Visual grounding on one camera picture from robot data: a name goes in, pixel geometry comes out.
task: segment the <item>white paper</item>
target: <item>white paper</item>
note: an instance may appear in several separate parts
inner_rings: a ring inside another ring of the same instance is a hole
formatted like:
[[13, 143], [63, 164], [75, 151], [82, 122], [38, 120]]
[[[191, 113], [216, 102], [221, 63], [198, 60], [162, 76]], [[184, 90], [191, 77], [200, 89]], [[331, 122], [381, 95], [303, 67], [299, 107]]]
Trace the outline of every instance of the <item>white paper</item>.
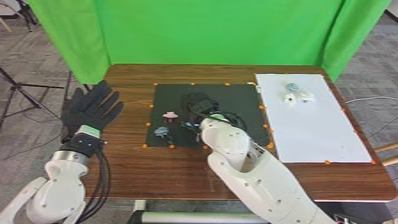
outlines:
[[[258, 85], [274, 129], [280, 159], [287, 163], [372, 162], [322, 75], [258, 74]], [[287, 85], [315, 94], [315, 102], [285, 102]]]

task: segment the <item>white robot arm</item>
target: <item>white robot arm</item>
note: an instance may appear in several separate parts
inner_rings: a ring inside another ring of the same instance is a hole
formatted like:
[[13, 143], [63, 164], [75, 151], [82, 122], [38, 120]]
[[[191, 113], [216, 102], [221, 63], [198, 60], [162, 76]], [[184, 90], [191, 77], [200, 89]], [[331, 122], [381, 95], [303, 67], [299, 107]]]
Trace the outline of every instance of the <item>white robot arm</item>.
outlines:
[[[210, 167], [255, 214], [274, 224], [336, 223], [313, 203], [296, 176], [221, 114], [201, 123], [203, 141], [214, 149]], [[244, 170], [248, 154], [253, 167]]]
[[[91, 129], [82, 126], [74, 139], [82, 144], [95, 145], [93, 139], [98, 137], [88, 134], [86, 130]], [[0, 213], [0, 224], [15, 223], [15, 216], [26, 204], [27, 216], [34, 223], [50, 224], [65, 219], [65, 224], [77, 223], [86, 209], [81, 177], [88, 174], [88, 161], [90, 157], [79, 152], [79, 147], [61, 147], [45, 165], [49, 179], [40, 177], [22, 189]]]

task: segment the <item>black glove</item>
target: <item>black glove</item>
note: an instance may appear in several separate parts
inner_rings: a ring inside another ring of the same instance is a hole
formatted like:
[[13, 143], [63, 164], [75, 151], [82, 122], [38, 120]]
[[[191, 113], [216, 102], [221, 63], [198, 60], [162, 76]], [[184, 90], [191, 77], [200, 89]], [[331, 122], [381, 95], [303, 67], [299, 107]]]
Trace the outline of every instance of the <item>black glove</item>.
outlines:
[[66, 102], [63, 110], [63, 143], [72, 140], [82, 125], [91, 126], [104, 131], [109, 123], [118, 117], [125, 103], [118, 102], [120, 92], [113, 93], [113, 88], [106, 81], [95, 86], [88, 94], [77, 88], [72, 101]]

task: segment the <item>metal stand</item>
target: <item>metal stand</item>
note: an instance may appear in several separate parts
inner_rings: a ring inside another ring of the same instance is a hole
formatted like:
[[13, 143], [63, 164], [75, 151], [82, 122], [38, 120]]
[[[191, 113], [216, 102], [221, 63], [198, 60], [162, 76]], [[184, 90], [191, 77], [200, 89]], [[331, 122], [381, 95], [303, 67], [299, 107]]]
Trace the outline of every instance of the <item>metal stand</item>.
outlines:
[[[4, 108], [4, 113], [2, 113], [2, 117], [0, 117], [0, 130], [2, 130], [2, 125], [4, 125], [4, 120], [10, 116], [27, 112], [29, 110], [33, 109], [42, 109], [49, 114], [52, 114], [52, 116], [59, 118], [59, 115], [54, 113], [54, 111], [49, 109], [49, 107], [45, 106], [43, 104], [43, 99], [45, 99], [45, 96], [47, 96], [47, 93], [49, 93], [49, 90], [50, 89], [65, 89], [65, 87], [59, 87], [59, 86], [47, 86], [47, 85], [33, 85], [33, 84], [24, 84], [20, 82], [15, 81], [11, 75], [8, 74], [8, 72], [4, 71], [4, 69], [0, 68], [0, 73], [2, 73], [2, 77], [4, 77], [4, 80], [10, 82], [11, 84], [11, 88], [10, 88], [10, 98], [8, 98], [8, 103], [6, 103], [6, 108]], [[42, 98], [40, 100], [34, 98], [34, 96], [29, 94], [27, 90], [24, 89], [24, 86], [29, 86], [29, 87], [36, 87], [36, 88], [45, 88], [45, 93], [42, 95]], [[22, 111], [8, 114], [10, 112], [10, 106], [11, 106], [11, 101], [13, 101], [13, 97], [15, 97], [15, 93], [20, 92], [26, 99], [29, 100], [29, 102], [33, 103], [33, 107], [29, 107], [27, 109], [24, 109]]]

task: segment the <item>green screen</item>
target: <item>green screen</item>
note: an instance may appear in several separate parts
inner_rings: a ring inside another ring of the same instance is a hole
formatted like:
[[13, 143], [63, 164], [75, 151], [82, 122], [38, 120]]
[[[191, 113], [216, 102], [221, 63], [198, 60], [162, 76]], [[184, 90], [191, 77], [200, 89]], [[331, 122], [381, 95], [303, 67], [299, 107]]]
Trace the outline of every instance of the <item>green screen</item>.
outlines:
[[113, 64], [136, 63], [317, 65], [336, 80], [388, 3], [33, 0], [33, 7], [77, 78], [93, 84]]

